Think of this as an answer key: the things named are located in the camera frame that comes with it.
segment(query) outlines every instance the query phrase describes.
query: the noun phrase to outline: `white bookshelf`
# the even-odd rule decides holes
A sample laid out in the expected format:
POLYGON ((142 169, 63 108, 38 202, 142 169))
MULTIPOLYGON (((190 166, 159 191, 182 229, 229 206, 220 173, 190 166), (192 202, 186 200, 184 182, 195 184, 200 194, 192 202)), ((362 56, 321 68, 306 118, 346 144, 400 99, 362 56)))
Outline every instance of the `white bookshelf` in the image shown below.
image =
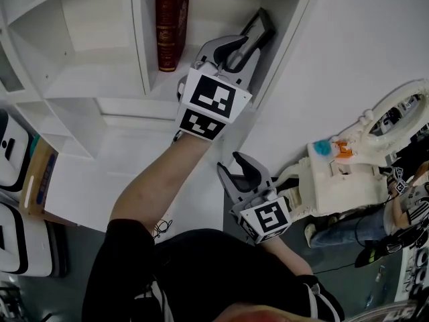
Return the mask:
MULTIPOLYGON (((95 160, 112 154, 115 168, 120 156, 103 149, 113 128, 157 125, 154 132, 166 127, 174 133, 176 87, 200 47, 238 34, 263 7, 277 34, 264 48, 249 87, 253 108, 225 136, 224 153, 236 150, 275 84, 275 73, 286 65, 282 60, 309 2, 190 0, 184 53, 176 71, 165 73, 158 71, 155 0, 0 1, 0 98, 59 153, 95 160)), ((125 134, 124 147, 139 138, 125 134)))

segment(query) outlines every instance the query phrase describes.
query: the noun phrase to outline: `orange object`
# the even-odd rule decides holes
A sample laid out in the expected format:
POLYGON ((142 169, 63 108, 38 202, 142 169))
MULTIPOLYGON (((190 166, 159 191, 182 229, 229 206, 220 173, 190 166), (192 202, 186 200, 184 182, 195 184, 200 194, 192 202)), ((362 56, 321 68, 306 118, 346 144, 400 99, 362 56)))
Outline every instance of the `orange object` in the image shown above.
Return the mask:
POLYGON ((347 148, 346 142, 335 142, 335 144, 339 147, 340 154, 338 154, 337 158, 351 158, 353 156, 353 152, 351 149, 347 148))

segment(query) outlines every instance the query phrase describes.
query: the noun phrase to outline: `white wall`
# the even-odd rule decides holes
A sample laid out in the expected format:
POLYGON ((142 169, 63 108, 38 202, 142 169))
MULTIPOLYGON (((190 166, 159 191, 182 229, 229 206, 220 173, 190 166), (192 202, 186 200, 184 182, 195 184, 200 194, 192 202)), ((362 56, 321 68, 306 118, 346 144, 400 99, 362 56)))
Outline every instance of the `white wall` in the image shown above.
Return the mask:
POLYGON ((272 174, 388 92, 429 78, 429 0, 317 0, 241 148, 272 174))

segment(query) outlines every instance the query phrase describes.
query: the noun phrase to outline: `cardboard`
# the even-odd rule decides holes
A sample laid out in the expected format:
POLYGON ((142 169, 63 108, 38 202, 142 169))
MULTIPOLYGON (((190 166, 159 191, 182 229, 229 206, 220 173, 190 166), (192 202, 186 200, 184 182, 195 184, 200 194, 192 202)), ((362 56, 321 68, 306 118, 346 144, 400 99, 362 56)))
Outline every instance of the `cardboard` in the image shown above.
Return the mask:
POLYGON ((40 138, 30 160, 19 200, 19 210, 27 215, 54 223, 76 225, 45 211, 49 183, 54 171, 57 151, 40 138))

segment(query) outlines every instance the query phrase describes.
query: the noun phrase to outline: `leg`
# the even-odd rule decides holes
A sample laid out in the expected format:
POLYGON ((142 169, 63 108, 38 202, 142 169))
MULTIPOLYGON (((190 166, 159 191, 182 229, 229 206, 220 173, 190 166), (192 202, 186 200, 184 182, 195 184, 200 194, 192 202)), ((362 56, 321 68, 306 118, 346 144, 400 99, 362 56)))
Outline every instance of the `leg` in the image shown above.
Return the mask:
POLYGON ((332 227, 316 233, 310 240, 312 248, 336 246, 356 242, 374 241, 386 236, 383 226, 384 209, 364 218, 341 221, 332 227))

